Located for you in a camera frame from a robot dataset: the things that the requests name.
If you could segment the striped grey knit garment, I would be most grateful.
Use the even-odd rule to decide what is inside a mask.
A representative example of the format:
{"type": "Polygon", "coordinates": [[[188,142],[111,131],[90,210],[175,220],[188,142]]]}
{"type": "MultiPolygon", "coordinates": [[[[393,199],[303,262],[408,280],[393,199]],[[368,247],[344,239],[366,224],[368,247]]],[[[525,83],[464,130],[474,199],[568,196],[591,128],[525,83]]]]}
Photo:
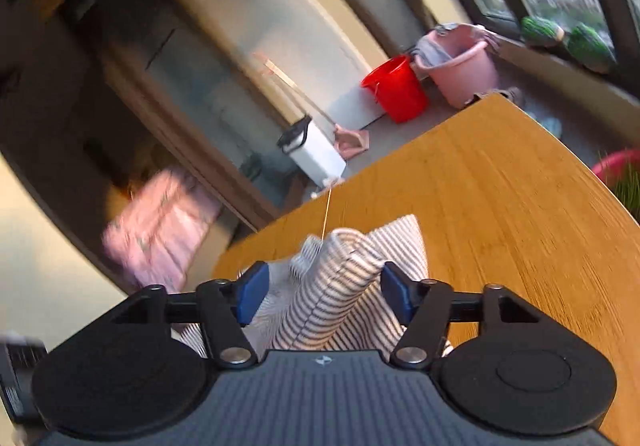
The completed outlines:
{"type": "Polygon", "coordinates": [[[243,333],[258,356],[267,350],[393,351],[405,327],[386,304],[383,265],[414,281],[428,277],[427,255],[413,214],[367,234],[334,229],[308,236],[296,255],[270,262],[269,291],[243,333]]]}

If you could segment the bed with pink cover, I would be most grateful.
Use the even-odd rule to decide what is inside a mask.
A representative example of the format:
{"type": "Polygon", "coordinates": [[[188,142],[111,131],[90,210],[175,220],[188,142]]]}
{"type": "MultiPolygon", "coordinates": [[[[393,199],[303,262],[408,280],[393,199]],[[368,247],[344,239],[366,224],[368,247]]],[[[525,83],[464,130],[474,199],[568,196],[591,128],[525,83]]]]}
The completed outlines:
{"type": "Polygon", "coordinates": [[[178,293],[221,203],[178,166],[153,175],[102,234],[106,255],[139,288],[178,293]]]}

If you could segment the red basket with grass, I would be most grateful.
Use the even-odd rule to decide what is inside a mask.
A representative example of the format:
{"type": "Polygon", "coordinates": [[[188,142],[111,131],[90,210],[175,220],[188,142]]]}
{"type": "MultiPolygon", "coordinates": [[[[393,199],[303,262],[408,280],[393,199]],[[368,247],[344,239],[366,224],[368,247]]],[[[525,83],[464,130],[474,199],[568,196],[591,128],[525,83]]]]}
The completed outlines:
{"type": "Polygon", "coordinates": [[[640,214],[639,170],[640,151],[635,148],[609,154],[592,167],[592,172],[636,221],[640,214]]]}

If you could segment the pink dustpan with broom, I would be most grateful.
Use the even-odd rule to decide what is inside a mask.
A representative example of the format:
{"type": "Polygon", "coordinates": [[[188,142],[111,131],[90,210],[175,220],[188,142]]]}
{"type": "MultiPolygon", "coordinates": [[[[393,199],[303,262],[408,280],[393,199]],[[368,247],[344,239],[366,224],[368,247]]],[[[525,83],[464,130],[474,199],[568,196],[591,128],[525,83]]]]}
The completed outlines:
{"type": "Polygon", "coordinates": [[[342,127],[320,105],[314,102],[298,84],[288,76],[271,58],[260,52],[254,52],[257,62],[262,64],[262,73],[269,77],[277,89],[286,97],[296,110],[312,116],[319,114],[332,128],[332,143],[337,153],[349,161],[370,149],[370,134],[367,130],[350,130],[342,127]]]}

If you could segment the white bin black lid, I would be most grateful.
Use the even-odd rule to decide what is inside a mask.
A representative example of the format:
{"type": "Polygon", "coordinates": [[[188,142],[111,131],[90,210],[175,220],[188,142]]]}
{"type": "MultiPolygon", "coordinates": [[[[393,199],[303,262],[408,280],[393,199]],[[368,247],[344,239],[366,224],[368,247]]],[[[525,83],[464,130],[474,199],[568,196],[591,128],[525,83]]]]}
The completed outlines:
{"type": "Polygon", "coordinates": [[[308,115],[290,125],[277,145],[318,186],[338,179],[346,169],[346,161],[308,115]]]}

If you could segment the pink plastic basin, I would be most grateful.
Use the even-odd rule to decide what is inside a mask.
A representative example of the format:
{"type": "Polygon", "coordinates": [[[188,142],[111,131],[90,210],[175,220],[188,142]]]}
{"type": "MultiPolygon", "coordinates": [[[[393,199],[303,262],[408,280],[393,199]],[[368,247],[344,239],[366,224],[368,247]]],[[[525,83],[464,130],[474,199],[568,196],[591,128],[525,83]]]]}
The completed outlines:
{"type": "Polygon", "coordinates": [[[420,79],[430,78],[456,110],[462,110],[475,93],[497,89],[499,77],[489,48],[494,45],[483,26],[471,24],[438,25],[427,35],[437,41],[451,56],[445,64],[425,68],[412,59],[412,68],[420,79]]]}

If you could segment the red plastic bucket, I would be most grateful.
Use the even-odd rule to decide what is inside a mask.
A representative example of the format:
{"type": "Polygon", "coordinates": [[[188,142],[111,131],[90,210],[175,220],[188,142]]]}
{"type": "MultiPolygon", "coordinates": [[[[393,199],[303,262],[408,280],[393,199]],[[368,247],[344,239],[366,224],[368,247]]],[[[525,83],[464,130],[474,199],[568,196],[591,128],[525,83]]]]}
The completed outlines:
{"type": "Polygon", "coordinates": [[[408,55],[394,56],[360,82],[396,123],[416,119],[428,107],[428,97],[410,63],[408,55]]]}

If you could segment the green shoe near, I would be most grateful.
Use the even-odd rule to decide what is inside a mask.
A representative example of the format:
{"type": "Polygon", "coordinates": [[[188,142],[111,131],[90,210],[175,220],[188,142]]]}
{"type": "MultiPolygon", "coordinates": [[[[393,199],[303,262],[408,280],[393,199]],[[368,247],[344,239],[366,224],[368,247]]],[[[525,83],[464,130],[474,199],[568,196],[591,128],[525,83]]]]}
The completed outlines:
{"type": "Polygon", "coordinates": [[[577,24],[566,43],[568,54],[593,73],[608,74],[616,64],[615,56],[601,36],[585,24],[577,24]]]}

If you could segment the green shoe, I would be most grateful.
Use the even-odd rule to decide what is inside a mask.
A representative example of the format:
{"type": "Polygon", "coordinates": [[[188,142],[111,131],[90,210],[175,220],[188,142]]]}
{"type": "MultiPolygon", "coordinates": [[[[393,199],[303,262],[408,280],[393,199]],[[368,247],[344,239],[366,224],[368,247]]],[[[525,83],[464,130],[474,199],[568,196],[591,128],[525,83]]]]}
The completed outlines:
{"type": "Polygon", "coordinates": [[[521,19],[521,36],[531,47],[553,48],[561,44],[565,37],[564,29],[548,18],[526,16],[521,19]]]}
{"type": "Polygon", "coordinates": [[[593,73],[608,74],[616,64],[615,56],[601,36],[585,24],[577,24],[566,43],[568,54],[593,73]]]}

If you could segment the grey cloth on basin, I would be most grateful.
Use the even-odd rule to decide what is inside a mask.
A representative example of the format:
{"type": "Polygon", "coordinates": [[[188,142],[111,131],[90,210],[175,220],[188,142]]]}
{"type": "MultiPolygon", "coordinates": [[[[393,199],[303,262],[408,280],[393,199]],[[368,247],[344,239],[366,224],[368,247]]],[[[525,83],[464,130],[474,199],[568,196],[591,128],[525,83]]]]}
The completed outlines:
{"type": "Polygon", "coordinates": [[[436,67],[451,60],[449,53],[435,40],[421,37],[410,51],[414,62],[425,68],[436,67]]]}

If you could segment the green shoe far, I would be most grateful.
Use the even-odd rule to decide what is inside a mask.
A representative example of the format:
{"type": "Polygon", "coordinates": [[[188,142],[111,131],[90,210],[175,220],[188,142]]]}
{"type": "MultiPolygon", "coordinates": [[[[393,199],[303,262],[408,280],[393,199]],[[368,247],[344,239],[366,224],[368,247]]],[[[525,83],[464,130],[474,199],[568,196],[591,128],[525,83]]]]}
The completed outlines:
{"type": "Polygon", "coordinates": [[[548,18],[526,16],[521,19],[521,36],[531,47],[553,48],[561,44],[565,37],[564,29],[548,18]]]}

